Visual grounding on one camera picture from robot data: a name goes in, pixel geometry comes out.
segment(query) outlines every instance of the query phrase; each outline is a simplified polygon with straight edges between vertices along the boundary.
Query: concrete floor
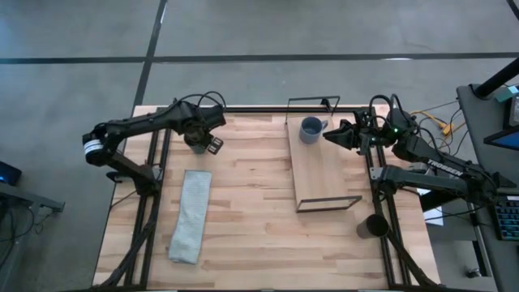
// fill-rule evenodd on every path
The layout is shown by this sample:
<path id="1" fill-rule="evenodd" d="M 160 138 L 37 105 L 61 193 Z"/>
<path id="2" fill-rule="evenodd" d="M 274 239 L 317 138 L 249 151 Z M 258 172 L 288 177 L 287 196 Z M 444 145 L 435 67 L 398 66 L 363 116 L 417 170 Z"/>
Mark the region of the concrete floor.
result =
<path id="1" fill-rule="evenodd" d="M 4 0 L 0 58 L 145 56 L 158 5 Z M 519 22 L 505 0 L 169 0 L 156 56 L 492 53 L 517 51 L 517 39 Z M 366 104 L 375 94 L 394 92 L 406 110 L 420 110 L 453 101 L 456 86 L 482 82 L 510 61 L 154 64 L 144 104 L 164 105 L 207 90 L 240 105 L 336 94 L 343 104 Z M 107 169 L 84 161 L 81 135 L 98 122 L 131 114 L 142 68 L 0 65 L 0 160 L 24 171 L 23 189 L 66 201 L 63 214 L 48 220 L 41 235 L 28 235 L 16 290 L 90 285 L 114 185 L 105 178 Z M 449 119 L 456 109 L 433 113 Z M 475 159 L 469 138 L 459 156 Z M 452 252 L 443 252 L 442 230 L 430 231 L 442 242 L 435 248 L 441 270 L 453 264 Z M 461 275 L 441 277 L 450 286 L 466 284 Z"/>

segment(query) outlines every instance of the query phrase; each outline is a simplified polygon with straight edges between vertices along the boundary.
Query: computer screen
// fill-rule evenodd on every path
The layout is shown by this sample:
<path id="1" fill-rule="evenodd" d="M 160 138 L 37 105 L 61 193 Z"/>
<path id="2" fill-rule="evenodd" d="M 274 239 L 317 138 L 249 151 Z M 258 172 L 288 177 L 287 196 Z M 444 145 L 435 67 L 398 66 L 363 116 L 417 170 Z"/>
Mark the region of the computer screen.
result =
<path id="1" fill-rule="evenodd" d="M 490 135 L 485 138 L 484 143 L 497 147 L 519 150 L 519 127 L 515 126 L 497 134 Z"/>
<path id="2" fill-rule="evenodd" d="M 494 140 L 495 144 L 519 148 L 519 132 L 515 132 Z"/>

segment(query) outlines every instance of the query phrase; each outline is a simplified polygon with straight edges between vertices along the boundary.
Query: wooden table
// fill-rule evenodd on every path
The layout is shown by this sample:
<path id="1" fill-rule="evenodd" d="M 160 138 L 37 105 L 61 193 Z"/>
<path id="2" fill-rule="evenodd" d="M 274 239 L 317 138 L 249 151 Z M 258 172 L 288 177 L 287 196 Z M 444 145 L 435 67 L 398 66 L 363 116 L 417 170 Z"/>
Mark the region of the wooden table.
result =
<path id="1" fill-rule="evenodd" d="M 156 106 L 138 106 L 135 115 L 155 110 Z M 387 106 L 377 106 L 377 114 L 385 115 L 387 110 Z M 339 148 L 345 192 L 361 195 L 360 202 L 348 210 L 296 213 L 285 114 L 226 114 L 225 118 L 227 125 L 212 132 L 225 142 L 216 156 L 197 156 L 182 137 L 172 136 L 148 289 L 387 288 L 379 239 L 360 239 L 355 233 L 357 224 L 374 213 L 364 157 Z M 336 125 L 342 118 L 353 122 L 352 114 L 333 116 Z M 144 163 L 150 137 L 129 139 L 125 155 Z M 385 155 L 389 164 L 402 163 L 390 149 Z M 212 172 L 197 265 L 175 264 L 167 256 L 184 170 Z M 118 185 L 114 201 L 133 190 L 131 182 Z M 110 212 L 94 284 L 103 282 L 126 254 L 138 201 L 134 195 Z M 439 282 L 418 197 L 399 191 L 395 201 L 405 247 L 425 273 Z M 137 259 L 136 282 L 141 261 L 142 256 Z M 392 263 L 401 279 L 394 250 Z"/>

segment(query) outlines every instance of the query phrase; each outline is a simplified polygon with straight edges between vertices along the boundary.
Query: wooden cutting board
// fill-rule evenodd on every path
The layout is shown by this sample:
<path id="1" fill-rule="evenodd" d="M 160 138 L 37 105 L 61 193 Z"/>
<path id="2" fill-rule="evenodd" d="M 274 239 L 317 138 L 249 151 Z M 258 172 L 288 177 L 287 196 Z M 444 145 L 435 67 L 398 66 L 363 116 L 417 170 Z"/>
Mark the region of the wooden cutting board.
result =
<path id="1" fill-rule="evenodd" d="M 322 136 L 314 144 L 304 144 L 299 139 L 299 129 L 304 118 L 291 117 L 287 120 L 297 211 L 345 208 L 351 204 L 351 200 L 331 200 L 347 195 L 337 151 L 339 147 Z M 332 117 L 317 118 L 328 121 L 325 131 L 335 129 Z"/>

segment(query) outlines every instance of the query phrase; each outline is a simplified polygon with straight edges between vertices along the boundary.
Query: gray towel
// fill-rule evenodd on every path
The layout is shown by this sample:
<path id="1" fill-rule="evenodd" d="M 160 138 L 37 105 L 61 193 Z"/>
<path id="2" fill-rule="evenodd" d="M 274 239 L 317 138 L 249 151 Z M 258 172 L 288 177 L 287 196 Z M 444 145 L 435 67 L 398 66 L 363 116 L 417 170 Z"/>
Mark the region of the gray towel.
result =
<path id="1" fill-rule="evenodd" d="M 177 227 L 171 237 L 169 258 L 175 263 L 196 264 L 208 210 L 211 173 L 186 170 Z"/>

